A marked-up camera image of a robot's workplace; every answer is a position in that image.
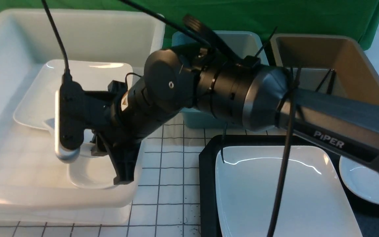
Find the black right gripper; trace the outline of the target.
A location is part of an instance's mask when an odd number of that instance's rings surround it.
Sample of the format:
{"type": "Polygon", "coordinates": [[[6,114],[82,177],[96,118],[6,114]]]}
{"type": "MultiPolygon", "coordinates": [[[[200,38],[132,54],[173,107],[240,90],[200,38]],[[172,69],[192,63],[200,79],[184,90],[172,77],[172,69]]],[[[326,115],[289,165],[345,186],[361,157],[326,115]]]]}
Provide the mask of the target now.
{"type": "Polygon", "coordinates": [[[107,154],[116,176],[114,185],[128,185],[135,180],[135,168],[143,131],[136,119],[142,112],[143,80],[131,88],[112,81],[107,91],[86,91],[78,85],[78,147],[84,142],[84,131],[96,135],[95,155],[107,154]]]}

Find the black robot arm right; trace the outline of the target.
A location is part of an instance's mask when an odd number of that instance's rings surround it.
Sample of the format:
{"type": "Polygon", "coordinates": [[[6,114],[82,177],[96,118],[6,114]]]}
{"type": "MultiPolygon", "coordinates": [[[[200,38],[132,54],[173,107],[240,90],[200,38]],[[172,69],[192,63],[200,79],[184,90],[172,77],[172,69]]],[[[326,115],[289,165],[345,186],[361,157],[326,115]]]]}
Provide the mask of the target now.
{"type": "Polygon", "coordinates": [[[319,147],[351,158],[379,173],[379,105],[303,90],[281,66],[198,44],[149,55],[143,76],[131,88],[112,81],[106,91],[86,91],[74,82],[75,102],[59,109],[59,129],[69,119],[80,147],[85,129],[96,135],[96,152],[108,155],[117,171],[114,184],[134,180],[135,146],[182,108],[202,112],[247,130],[286,129],[319,147]]]}

